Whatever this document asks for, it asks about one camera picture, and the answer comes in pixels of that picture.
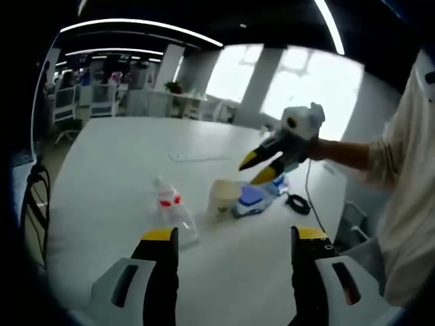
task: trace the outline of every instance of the window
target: window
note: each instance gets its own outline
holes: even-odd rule
[[[364,67],[336,54],[290,46],[284,51],[262,112],[281,119],[289,106],[322,105],[320,137],[340,140],[353,112]]]
[[[240,103],[262,49],[262,44],[225,47],[211,73],[206,94]]]

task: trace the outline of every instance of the plastic bottle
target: plastic bottle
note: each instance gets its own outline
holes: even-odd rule
[[[196,241],[196,224],[177,190],[161,177],[154,180],[154,187],[160,216],[167,225],[178,228],[179,246]]]

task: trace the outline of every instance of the gray cable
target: gray cable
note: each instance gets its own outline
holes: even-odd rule
[[[309,163],[308,163],[307,176],[305,177],[305,192],[307,193],[308,204],[309,204],[310,207],[313,209],[313,212],[314,212],[315,218],[316,218],[316,220],[317,220],[317,222],[318,222],[318,224],[319,224],[321,230],[322,230],[324,233],[326,233],[326,232],[325,232],[325,229],[324,229],[324,227],[323,227],[323,225],[320,223],[319,215],[317,215],[317,212],[316,212],[316,210],[315,210],[315,208],[314,208],[313,202],[311,201],[310,193],[309,193],[309,191],[308,191],[308,178],[309,178],[309,175],[310,175],[310,171],[311,171],[311,160],[310,160]]]

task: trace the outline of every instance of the ceiling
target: ceiling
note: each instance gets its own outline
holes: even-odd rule
[[[168,3],[88,0],[77,22],[102,18],[134,18],[175,25],[224,45],[264,43],[268,47],[306,46],[336,52],[314,0]],[[345,56],[403,89],[418,51],[409,28],[381,0],[326,0],[340,33]],[[56,46],[64,54],[90,48],[137,48],[164,52],[168,43],[184,44],[185,55],[218,50],[207,41],[157,26],[107,23],[83,26],[60,34]],[[142,59],[155,55],[140,54]]]

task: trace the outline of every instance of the paper cup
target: paper cup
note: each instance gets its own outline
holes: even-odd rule
[[[222,218],[228,214],[241,195],[241,184],[216,180],[210,189],[208,213],[212,217]]]

